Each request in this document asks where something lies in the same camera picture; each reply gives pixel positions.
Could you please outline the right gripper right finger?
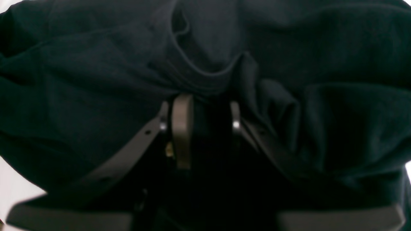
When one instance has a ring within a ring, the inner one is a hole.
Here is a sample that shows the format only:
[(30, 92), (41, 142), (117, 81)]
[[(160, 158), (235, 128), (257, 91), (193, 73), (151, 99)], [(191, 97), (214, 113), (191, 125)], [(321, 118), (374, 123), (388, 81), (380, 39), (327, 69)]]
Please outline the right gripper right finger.
[(399, 231), (400, 205), (351, 189), (290, 153), (230, 102), (232, 164), (251, 230)]

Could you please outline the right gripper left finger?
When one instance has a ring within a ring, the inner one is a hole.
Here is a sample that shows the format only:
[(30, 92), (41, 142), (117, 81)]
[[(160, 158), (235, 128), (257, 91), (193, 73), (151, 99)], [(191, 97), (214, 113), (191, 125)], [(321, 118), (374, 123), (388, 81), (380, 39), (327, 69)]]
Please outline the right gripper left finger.
[(6, 219), (24, 231), (143, 230), (155, 213), (163, 180), (191, 169), (194, 98), (164, 101), (114, 156), (67, 186), (16, 204)]

